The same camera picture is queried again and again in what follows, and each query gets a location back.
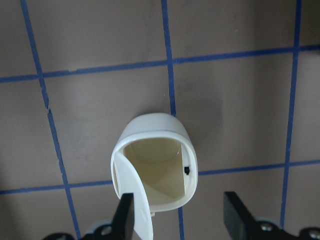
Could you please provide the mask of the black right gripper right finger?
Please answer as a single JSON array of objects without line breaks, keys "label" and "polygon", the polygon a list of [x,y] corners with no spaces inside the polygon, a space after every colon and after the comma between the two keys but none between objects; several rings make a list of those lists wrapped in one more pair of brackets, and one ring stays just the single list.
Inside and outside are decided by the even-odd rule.
[{"label": "black right gripper right finger", "polygon": [[251,240],[256,219],[234,191],[223,193],[223,222],[232,240]]}]

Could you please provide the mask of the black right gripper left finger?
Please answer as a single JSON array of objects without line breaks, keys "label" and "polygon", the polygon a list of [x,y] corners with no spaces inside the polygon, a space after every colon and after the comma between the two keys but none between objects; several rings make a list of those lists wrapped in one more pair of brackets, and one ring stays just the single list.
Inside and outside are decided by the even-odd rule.
[{"label": "black right gripper left finger", "polygon": [[134,194],[123,193],[112,219],[112,240],[131,240],[135,225]]}]

